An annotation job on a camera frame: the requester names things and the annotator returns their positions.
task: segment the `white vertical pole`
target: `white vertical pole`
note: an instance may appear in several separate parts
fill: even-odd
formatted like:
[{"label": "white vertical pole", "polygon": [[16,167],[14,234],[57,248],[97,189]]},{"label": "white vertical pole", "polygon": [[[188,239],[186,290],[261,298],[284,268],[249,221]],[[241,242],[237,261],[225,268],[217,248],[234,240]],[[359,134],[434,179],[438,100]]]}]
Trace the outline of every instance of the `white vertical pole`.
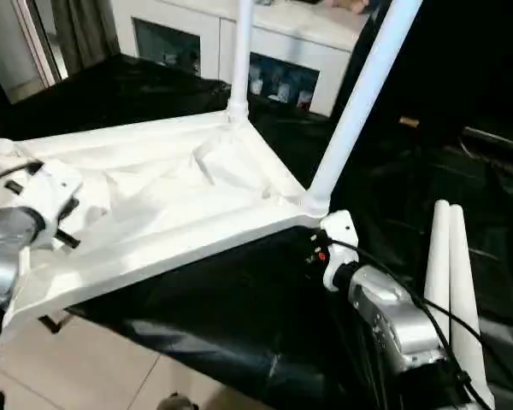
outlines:
[{"label": "white vertical pole", "polygon": [[409,32],[422,0],[393,0],[303,205],[326,213],[331,193]]},{"label": "white vertical pole", "polygon": [[[459,205],[451,206],[451,312],[480,333],[479,316],[475,303],[473,274],[469,261],[463,211]],[[451,346],[460,366],[471,377],[471,383],[485,403],[494,408],[494,396],[486,383],[485,361],[481,344],[458,323],[452,321]]]},{"label": "white vertical pole", "polygon": [[249,114],[247,85],[249,84],[249,57],[251,55],[251,30],[254,0],[238,1],[236,49],[233,58],[232,94],[228,101],[228,115],[234,122],[244,120]]},{"label": "white vertical pole", "polygon": [[[433,226],[427,257],[426,286],[424,297],[429,301],[450,311],[450,268],[449,268],[449,234],[451,224],[451,205],[445,200],[435,203]],[[450,340],[450,320],[448,316],[429,308],[439,327]]]}]

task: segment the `glass cabinet door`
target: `glass cabinet door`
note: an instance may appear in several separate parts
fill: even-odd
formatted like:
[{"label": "glass cabinet door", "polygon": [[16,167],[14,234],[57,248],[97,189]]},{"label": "glass cabinet door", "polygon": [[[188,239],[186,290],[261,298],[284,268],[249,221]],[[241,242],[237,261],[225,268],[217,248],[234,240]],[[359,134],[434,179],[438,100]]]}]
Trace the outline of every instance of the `glass cabinet door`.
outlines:
[{"label": "glass cabinet door", "polygon": [[221,19],[157,0],[111,0],[123,54],[219,77]]},{"label": "glass cabinet door", "polygon": [[252,94],[310,111],[319,72],[290,62],[251,53],[249,90]]},{"label": "glass cabinet door", "polygon": [[139,19],[133,19],[133,26],[140,58],[201,75],[198,36]]}]

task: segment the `tiled floor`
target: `tiled floor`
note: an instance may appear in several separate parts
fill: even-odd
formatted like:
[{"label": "tiled floor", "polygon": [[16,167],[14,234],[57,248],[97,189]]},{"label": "tiled floor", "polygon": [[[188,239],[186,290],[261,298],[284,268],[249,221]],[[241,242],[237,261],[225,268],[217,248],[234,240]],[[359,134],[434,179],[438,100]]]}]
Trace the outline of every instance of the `tiled floor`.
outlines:
[{"label": "tiled floor", "polygon": [[155,410],[174,392],[202,410],[265,410],[165,356],[83,319],[57,335],[39,322],[0,345],[7,410]]},{"label": "tiled floor", "polygon": [[9,101],[12,104],[18,103],[25,98],[30,97],[37,92],[40,92],[44,89],[40,78],[35,78],[30,81],[27,81],[24,84],[17,85],[16,87],[8,90]]}]

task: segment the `black plastic sheet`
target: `black plastic sheet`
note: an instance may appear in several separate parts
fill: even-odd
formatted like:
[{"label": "black plastic sheet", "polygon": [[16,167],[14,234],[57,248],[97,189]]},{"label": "black plastic sheet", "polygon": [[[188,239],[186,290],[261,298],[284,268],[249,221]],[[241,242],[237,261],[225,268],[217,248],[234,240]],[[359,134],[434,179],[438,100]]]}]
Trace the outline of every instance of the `black plastic sheet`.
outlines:
[{"label": "black plastic sheet", "polygon": [[[208,112],[225,108],[227,97],[223,83],[118,57],[16,104],[0,116],[0,138]],[[251,121],[309,186],[333,125],[260,98],[251,99]],[[433,204],[461,204],[481,329],[513,371],[513,169],[425,137],[402,126],[369,128],[332,209],[349,209],[361,246],[421,290]],[[281,232],[71,311],[276,408],[372,407],[375,386],[362,364],[370,352],[351,340],[364,326],[325,293],[322,266],[304,263],[309,236]],[[341,314],[342,332],[332,313]],[[513,408],[509,385],[489,359],[486,366],[497,408]]]}]

